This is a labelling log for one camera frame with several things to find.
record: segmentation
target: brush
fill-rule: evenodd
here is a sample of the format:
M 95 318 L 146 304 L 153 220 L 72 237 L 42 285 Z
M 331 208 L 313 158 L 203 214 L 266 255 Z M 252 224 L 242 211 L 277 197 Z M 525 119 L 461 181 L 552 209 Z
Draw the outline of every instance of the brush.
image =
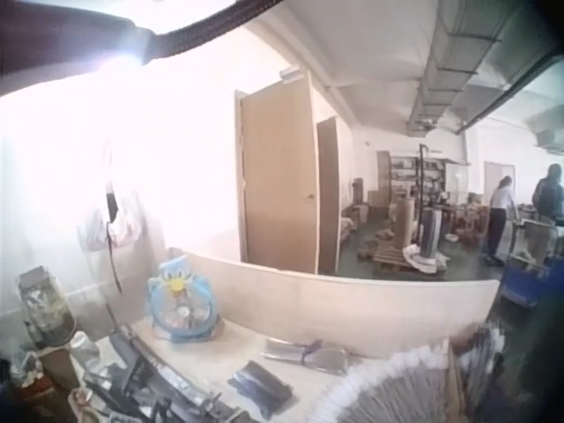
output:
M 425 345 L 351 367 L 316 404 L 308 423 L 453 423 L 484 401 L 505 337 L 494 324 L 463 343 Z
M 447 342 L 352 367 L 308 423 L 446 422 L 448 367 Z
M 484 402 L 493 381 L 495 363 L 503 353 L 504 347 L 505 335 L 495 323 L 486 323 L 479 327 L 466 345 L 459 345 L 458 348 L 453 346 L 458 356 L 466 415 L 475 415 Z

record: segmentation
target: blue cart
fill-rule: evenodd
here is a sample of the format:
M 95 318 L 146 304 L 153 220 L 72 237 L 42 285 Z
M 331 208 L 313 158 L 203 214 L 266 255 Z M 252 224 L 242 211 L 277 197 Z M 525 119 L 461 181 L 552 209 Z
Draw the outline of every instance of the blue cart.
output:
M 514 253 L 518 231 L 527 231 L 527 229 L 549 231 L 550 237 L 547 238 L 556 240 L 553 252 L 547 255 L 542 264 Z M 564 290 L 564 256 L 561 254 L 564 246 L 564 242 L 561 241 L 564 239 L 560 237 L 560 228 L 526 220 L 523 225 L 514 226 L 511 241 L 508 260 L 501 278 L 503 297 L 520 306 L 532 308 L 537 305 L 538 298 L 544 291 Z

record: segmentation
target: cartoon figure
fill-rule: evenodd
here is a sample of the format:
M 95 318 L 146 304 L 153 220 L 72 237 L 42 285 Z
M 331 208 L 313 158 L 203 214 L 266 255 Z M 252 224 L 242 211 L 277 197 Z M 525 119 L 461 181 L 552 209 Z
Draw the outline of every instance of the cartoon figure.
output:
M 206 278 L 192 274 L 186 257 L 160 265 L 160 276 L 148 281 L 154 322 L 173 342 L 206 340 L 217 322 L 217 306 Z

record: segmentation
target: white desk surface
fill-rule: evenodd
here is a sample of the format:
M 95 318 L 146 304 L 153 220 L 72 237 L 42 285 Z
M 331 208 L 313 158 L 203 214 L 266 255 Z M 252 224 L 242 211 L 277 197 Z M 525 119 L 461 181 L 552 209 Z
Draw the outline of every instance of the white desk surface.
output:
M 258 421 L 265 421 L 252 401 L 239 395 L 227 383 L 232 374 L 254 360 L 293 388 L 295 401 L 289 408 L 272 417 L 272 423 L 301 423 L 316 400 L 323 396 L 339 376 L 328 375 L 298 365 L 266 360 L 261 356 L 266 337 L 239 325 L 225 322 L 218 336 L 208 342 L 172 344 L 153 336 L 150 321 L 132 325 L 133 330 L 171 368 L 203 389 L 221 392 L 221 399 L 232 407 L 248 411 Z M 108 338 L 98 342 L 104 362 L 122 363 Z M 77 375 L 82 378 L 82 368 Z

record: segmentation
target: black pants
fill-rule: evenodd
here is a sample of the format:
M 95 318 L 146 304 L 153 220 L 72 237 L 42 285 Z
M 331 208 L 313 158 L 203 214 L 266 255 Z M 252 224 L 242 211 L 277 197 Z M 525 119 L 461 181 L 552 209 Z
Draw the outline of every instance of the black pants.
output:
M 487 226 L 487 254 L 495 257 L 505 230 L 508 214 L 505 209 L 490 209 L 490 221 Z

